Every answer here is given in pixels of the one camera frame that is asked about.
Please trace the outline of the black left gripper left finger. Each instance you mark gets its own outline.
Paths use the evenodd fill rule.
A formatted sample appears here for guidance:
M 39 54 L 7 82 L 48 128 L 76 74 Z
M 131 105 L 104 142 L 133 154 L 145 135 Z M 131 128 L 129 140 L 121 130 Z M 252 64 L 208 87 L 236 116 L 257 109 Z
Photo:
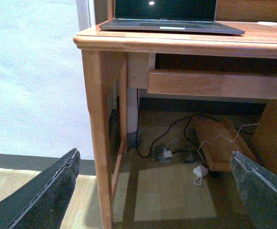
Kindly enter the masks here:
M 0 229 L 58 229 L 80 168 L 73 148 L 46 170 L 0 201 Z

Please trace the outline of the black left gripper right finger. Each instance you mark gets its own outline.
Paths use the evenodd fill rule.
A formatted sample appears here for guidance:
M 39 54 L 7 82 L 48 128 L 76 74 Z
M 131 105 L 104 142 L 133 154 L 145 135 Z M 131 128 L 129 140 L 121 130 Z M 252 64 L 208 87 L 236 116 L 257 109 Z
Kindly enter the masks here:
M 277 175 L 240 152 L 230 159 L 242 202 L 257 229 L 277 229 Z

